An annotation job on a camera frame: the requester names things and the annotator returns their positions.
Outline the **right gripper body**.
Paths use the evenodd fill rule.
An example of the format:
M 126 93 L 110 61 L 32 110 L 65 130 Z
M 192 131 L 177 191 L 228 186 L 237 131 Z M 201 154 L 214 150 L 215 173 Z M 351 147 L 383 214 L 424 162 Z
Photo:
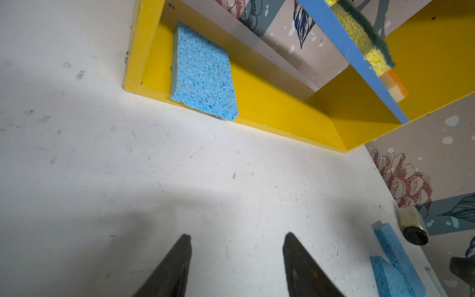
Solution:
M 475 287 L 475 259 L 473 257 L 452 257 L 449 270 L 470 287 Z

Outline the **dark green wavy sponge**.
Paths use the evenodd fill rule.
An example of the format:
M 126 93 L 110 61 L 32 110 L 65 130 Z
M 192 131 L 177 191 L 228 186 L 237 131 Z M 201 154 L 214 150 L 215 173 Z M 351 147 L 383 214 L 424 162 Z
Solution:
M 395 67 L 388 45 L 349 1 L 325 1 L 378 77 Z

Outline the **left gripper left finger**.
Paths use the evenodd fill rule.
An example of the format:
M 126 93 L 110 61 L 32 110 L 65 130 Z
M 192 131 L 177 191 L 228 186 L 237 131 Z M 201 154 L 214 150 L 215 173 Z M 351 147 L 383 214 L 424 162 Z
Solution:
M 181 235 L 133 297 L 184 297 L 191 257 L 191 237 Z

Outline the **orange sponge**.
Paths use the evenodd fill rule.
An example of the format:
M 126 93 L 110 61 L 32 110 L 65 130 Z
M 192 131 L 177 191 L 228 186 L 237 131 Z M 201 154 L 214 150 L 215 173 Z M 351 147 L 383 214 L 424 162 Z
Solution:
M 381 75 L 379 78 L 397 103 L 408 97 L 407 89 L 405 89 L 402 81 L 392 69 Z

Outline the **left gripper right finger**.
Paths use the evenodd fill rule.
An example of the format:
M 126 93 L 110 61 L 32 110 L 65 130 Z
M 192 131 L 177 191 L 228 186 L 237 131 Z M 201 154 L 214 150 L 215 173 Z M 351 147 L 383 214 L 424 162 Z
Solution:
M 292 232 L 285 236 L 283 259 L 289 296 L 343 297 Z

